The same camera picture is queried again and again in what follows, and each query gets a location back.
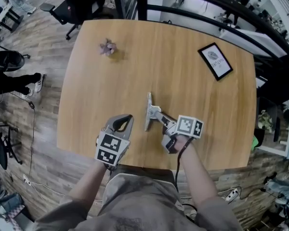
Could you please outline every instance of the small purple flower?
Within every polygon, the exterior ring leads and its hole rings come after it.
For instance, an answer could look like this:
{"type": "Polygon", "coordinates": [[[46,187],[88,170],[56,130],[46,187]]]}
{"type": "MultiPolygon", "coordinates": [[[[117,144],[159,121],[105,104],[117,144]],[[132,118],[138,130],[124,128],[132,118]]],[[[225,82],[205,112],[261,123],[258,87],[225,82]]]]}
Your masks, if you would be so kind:
{"type": "Polygon", "coordinates": [[[105,39],[104,44],[100,44],[100,54],[105,54],[106,56],[110,56],[117,50],[117,46],[115,43],[111,42],[110,39],[105,39]]]}

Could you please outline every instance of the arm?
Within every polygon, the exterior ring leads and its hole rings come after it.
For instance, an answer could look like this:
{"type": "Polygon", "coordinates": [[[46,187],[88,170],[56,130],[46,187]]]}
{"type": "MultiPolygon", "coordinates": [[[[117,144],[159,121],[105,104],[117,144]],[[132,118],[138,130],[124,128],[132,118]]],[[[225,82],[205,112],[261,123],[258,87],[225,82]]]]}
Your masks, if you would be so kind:
{"type": "MultiPolygon", "coordinates": [[[[177,136],[175,149],[180,151],[187,140],[188,137],[186,136],[177,136]]],[[[203,167],[192,143],[190,143],[182,153],[181,164],[183,165],[188,186],[197,208],[205,200],[217,196],[216,186],[206,169],[203,167]]]]}
{"type": "Polygon", "coordinates": [[[87,212],[89,212],[105,172],[106,167],[104,164],[95,160],[94,164],[69,192],[68,196],[70,196],[73,200],[80,202],[87,212]]]}
{"type": "Polygon", "coordinates": [[[86,220],[101,185],[106,167],[95,161],[61,205],[34,223],[34,231],[70,230],[86,220]]]}

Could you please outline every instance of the hand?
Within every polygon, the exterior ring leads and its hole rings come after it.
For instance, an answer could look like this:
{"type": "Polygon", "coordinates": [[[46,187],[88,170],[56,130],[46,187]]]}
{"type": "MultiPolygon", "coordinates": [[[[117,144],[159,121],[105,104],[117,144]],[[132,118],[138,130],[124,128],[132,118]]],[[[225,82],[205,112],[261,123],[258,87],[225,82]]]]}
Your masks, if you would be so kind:
{"type": "Polygon", "coordinates": [[[188,141],[188,137],[185,135],[179,134],[176,136],[177,142],[174,145],[174,148],[179,152],[185,146],[186,142],[188,141]]]}

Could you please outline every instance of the wooden floor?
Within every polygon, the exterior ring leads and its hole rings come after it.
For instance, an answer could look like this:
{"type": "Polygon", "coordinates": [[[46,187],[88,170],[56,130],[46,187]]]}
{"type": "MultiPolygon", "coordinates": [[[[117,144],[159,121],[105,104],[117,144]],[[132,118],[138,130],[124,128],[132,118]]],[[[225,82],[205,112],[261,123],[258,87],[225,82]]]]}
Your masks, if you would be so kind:
{"type": "MultiPolygon", "coordinates": [[[[45,0],[31,1],[39,6],[45,0]]],[[[47,0],[54,5],[61,1],[63,0],[47,0]]],[[[36,110],[31,180],[64,194],[69,192],[93,162],[90,158],[56,147],[60,94],[68,59],[77,36],[74,32],[70,41],[65,40],[65,33],[70,28],[71,25],[62,26],[50,14],[37,10],[32,16],[25,17],[12,34],[5,29],[0,33],[4,36],[3,46],[31,55],[24,67],[11,75],[20,76],[35,72],[47,75],[41,92],[31,98],[36,110]]],[[[16,191],[21,194],[33,218],[41,217],[58,206],[62,196],[39,185],[35,186],[36,191],[23,182],[23,174],[29,174],[34,112],[26,102],[11,94],[4,94],[3,102],[0,103],[0,119],[19,128],[19,133],[13,133],[12,136],[22,142],[22,146],[16,148],[15,152],[23,161],[23,164],[19,165],[14,159],[10,159],[6,171],[0,167],[2,184],[10,192],[16,191]]],[[[287,165],[288,162],[280,156],[256,151],[251,154],[247,167],[211,171],[210,175],[220,191],[241,186],[243,198],[254,188],[261,187],[265,176],[274,171],[282,175],[287,170],[287,165]]],[[[108,174],[104,177],[97,195],[98,200],[102,198],[108,177],[108,174]]],[[[181,196],[190,195],[183,172],[179,175],[178,185],[181,196]]],[[[273,200],[274,197],[267,193],[255,191],[244,200],[237,198],[231,206],[242,226],[247,228],[259,220],[273,200]]],[[[95,201],[90,215],[96,215],[100,208],[101,201],[95,201]]]]}

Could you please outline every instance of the black pants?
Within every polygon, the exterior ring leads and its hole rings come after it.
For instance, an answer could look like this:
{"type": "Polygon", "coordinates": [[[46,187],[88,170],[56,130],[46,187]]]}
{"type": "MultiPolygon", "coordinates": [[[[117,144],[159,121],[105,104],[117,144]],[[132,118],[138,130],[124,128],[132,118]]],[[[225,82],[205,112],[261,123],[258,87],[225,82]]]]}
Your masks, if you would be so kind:
{"type": "Polygon", "coordinates": [[[0,94],[11,91],[17,91],[28,95],[30,89],[26,87],[30,83],[36,83],[40,80],[40,74],[23,75],[20,77],[8,77],[0,71],[0,94]]]}
{"type": "MultiPolygon", "coordinates": [[[[230,15],[231,15],[231,13],[230,13],[229,11],[227,11],[227,12],[226,12],[226,17],[228,18],[230,15]]],[[[234,16],[235,16],[235,21],[233,22],[233,24],[234,24],[234,25],[236,25],[236,24],[237,24],[237,20],[238,20],[239,16],[238,16],[238,15],[236,15],[236,14],[234,14],[234,16]]]]}

